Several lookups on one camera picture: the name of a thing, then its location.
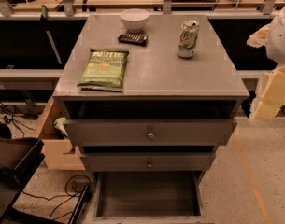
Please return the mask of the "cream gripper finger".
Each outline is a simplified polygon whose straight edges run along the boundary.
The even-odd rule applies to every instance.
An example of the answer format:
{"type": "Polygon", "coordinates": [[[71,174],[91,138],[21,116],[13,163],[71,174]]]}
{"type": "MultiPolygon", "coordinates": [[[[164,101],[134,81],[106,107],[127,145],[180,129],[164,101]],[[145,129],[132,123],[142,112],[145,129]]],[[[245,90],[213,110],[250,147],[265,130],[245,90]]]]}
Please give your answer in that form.
{"type": "Polygon", "coordinates": [[[247,44],[254,48],[259,48],[261,46],[265,46],[267,43],[267,34],[269,31],[269,24],[266,24],[262,28],[260,28],[258,31],[256,31],[254,34],[252,34],[248,40],[247,44]]]}
{"type": "Polygon", "coordinates": [[[257,94],[253,117],[261,121],[273,119],[285,105],[285,65],[280,65],[267,75],[263,90],[257,94]]]}

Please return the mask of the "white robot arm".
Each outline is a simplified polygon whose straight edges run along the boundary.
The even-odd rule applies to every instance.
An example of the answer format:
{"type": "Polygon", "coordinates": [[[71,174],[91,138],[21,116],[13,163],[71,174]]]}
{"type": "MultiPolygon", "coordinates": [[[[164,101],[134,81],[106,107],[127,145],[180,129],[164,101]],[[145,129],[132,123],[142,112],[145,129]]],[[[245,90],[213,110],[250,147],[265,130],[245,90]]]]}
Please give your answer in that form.
{"type": "Polygon", "coordinates": [[[269,24],[252,34],[247,44],[254,48],[265,46],[267,57],[278,64],[251,105],[253,119],[269,121],[285,105],[285,7],[269,24]]]}

